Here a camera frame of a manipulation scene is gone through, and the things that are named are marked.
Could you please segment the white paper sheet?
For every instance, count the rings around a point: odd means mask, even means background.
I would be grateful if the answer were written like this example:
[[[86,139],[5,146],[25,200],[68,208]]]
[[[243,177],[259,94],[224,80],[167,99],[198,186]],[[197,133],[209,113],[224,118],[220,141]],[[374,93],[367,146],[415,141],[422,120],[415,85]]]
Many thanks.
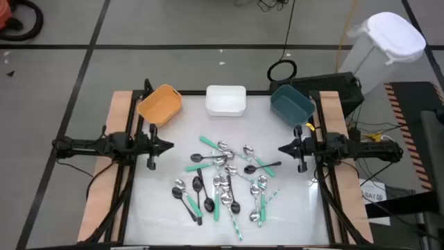
[[[372,181],[364,182],[364,179],[359,179],[359,183],[361,184],[361,193],[364,197],[364,203],[366,205],[387,200],[385,184]],[[369,219],[369,222],[385,226],[391,225],[389,217]]]

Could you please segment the black hazard-striped mat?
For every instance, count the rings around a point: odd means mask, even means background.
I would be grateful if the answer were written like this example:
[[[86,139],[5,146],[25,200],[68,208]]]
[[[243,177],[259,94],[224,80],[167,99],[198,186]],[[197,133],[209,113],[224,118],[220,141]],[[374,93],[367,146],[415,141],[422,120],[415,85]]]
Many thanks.
[[[444,110],[444,97],[434,83],[427,81],[385,83],[384,89],[401,126],[400,132],[420,186],[430,192],[435,183],[420,113]]]

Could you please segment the dark teal plastic bin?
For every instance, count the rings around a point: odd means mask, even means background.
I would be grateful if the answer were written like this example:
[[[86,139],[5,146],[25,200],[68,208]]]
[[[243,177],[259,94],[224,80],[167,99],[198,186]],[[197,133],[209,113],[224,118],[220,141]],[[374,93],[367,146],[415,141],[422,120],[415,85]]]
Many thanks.
[[[270,98],[271,110],[292,127],[304,124],[315,111],[315,105],[290,85],[280,86]]]

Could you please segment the tan wooden side board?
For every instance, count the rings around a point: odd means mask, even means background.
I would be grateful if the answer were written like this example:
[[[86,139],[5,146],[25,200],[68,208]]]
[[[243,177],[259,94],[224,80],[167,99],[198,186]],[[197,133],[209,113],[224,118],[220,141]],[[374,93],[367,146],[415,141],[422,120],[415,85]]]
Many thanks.
[[[106,120],[107,133],[126,129],[132,95],[131,91],[116,91],[113,93]],[[79,242],[86,240],[99,227],[99,224],[110,210],[114,188],[117,188],[117,192],[120,193],[128,179],[127,167],[123,168],[122,177],[119,178],[117,176],[119,167],[110,163],[110,158],[101,156],[96,158],[93,174],[98,174],[105,167],[109,167],[109,169],[96,178],[91,185],[78,233],[77,240]]]
[[[328,133],[339,133],[348,137],[343,109],[337,92],[320,92],[322,113],[325,118],[325,127]],[[346,159],[334,167],[335,177],[331,176],[327,186],[331,188],[331,181],[337,182],[339,200],[344,213],[361,235],[373,243],[364,198],[362,197],[359,177],[353,159]]]

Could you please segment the black computer case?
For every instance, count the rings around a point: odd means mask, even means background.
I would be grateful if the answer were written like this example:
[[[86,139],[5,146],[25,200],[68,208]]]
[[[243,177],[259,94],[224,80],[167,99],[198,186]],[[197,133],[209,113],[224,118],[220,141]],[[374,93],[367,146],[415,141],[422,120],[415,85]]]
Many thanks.
[[[338,92],[344,117],[348,117],[364,101],[361,83],[352,72],[274,81],[270,82],[269,90],[276,91],[281,85],[290,85],[306,97],[315,90]]]

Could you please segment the white lidded trash bin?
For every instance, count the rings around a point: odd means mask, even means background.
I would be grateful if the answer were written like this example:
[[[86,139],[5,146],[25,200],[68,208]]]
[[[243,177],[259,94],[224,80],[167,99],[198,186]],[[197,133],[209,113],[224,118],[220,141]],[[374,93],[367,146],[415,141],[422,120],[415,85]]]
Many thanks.
[[[397,68],[417,61],[426,46],[418,29],[393,12],[372,15],[352,27],[347,36],[357,41],[339,72],[350,72],[357,77],[362,94],[385,83]]]

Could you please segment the black metal beam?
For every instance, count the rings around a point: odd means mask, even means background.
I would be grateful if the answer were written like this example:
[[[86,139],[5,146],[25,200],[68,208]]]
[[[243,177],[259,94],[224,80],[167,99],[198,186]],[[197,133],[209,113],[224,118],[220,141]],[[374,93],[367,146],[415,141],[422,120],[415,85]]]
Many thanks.
[[[366,204],[369,219],[380,217],[394,217],[397,215],[410,215],[423,212],[439,213],[439,207],[432,201],[387,200]]]

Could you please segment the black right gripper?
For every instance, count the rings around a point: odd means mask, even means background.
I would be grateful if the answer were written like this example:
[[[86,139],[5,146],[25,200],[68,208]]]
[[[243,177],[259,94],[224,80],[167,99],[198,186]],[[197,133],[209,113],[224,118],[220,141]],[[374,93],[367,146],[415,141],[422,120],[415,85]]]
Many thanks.
[[[291,157],[299,157],[300,163],[298,165],[298,172],[303,173],[307,171],[307,163],[304,160],[305,156],[313,154],[314,140],[312,137],[302,137],[302,126],[298,125],[295,128],[296,140],[281,146],[278,150],[282,153],[288,154]]]

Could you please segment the orange vacuum cleaner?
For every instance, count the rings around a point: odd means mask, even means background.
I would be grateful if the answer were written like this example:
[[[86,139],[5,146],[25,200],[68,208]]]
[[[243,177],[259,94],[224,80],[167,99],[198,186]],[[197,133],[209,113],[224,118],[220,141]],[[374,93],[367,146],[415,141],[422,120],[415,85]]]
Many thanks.
[[[0,0],[0,30],[7,26],[12,17],[12,10],[8,0]]]

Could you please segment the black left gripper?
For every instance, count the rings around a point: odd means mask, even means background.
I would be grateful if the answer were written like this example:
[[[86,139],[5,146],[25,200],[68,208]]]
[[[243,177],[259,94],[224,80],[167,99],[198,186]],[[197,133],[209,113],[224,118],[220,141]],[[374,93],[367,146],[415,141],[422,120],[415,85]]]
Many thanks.
[[[148,160],[146,161],[146,166],[150,170],[155,170],[156,164],[154,161],[155,157],[155,137],[157,136],[157,126],[154,124],[149,125],[149,134],[145,134],[145,132],[140,133],[140,139],[142,142],[140,154],[148,154]],[[162,140],[160,138],[157,139],[157,152],[164,153],[165,151],[172,149],[174,144],[172,142],[168,142]]]

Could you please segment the black spoon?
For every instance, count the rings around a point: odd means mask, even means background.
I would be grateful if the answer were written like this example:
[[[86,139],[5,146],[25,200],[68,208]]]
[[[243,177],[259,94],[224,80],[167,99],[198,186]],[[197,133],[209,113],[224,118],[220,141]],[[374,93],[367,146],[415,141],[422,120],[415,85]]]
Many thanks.
[[[200,179],[200,182],[202,184],[202,188],[204,189],[204,193],[205,193],[204,207],[207,212],[212,213],[215,209],[214,201],[208,197],[201,169],[198,169],[197,172],[198,172],[198,177]]]
[[[231,181],[231,175],[227,175],[228,185],[229,185],[229,191],[232,198],[232,204],[231,204],[231,210],[234,214],[239,214],[241,211],[240,204],[235,201],[234,192],[232,190],[232,181]]]
[[[180,188],[178,187],[173,187],[172,188],[172,195],[174,198],[181,200],[181,202],[183,203],[183,205],[185,206],[185,208],[187,209],[189,215],[191,216],[191,218],[193,219],[194,222],[197,222],[197,216],[195,216],[195,214],[190,210],[190,208],[187,206],[187,204],[185,203],[183,197],[182,197],[182,191]]]
[[[260,168],[264,168],[264,167],[273,167],[273,166],[280,166],[282,164],[281,161],[277,161],[268,165],[264,165],[261,167],[255,167],[254,165],[247,165],[246,167],[244,167],[244,172],[246,174],[254,174],[258,169]]]
[[[192,187],[197,194],[197,200],[198,200],[197,204],[198,204],[198,208],[200,208],[200,191],[202,190],[203,186],[202,186],[201,180],[198,176],[195,176],[193,178]]]
[[[190,155],[190,159],[191,161],[195,162],[195,163],[199,163],[204,159],[226,159],[228,156],[227,155],[222,155],[222,156],[202,156],[199,153],[194,153],[192,155]]]

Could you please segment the orange plastic bin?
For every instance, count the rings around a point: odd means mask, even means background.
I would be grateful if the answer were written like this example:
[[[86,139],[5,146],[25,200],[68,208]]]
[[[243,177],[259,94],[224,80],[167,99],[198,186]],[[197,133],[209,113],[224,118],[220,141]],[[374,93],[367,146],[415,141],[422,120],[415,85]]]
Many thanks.
[[[182,108],[182,95],[163,84],[137,106],[137,112],[150,124],[164,126]]]

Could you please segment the white plastic bin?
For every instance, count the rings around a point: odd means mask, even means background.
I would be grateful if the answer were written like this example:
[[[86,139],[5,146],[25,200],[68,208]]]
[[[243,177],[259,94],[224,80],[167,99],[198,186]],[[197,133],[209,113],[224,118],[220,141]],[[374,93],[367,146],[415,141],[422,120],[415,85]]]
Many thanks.
[[[241,85],[209,85],[205,107],[213,117],[240,117],[246,110],[246,88]]]

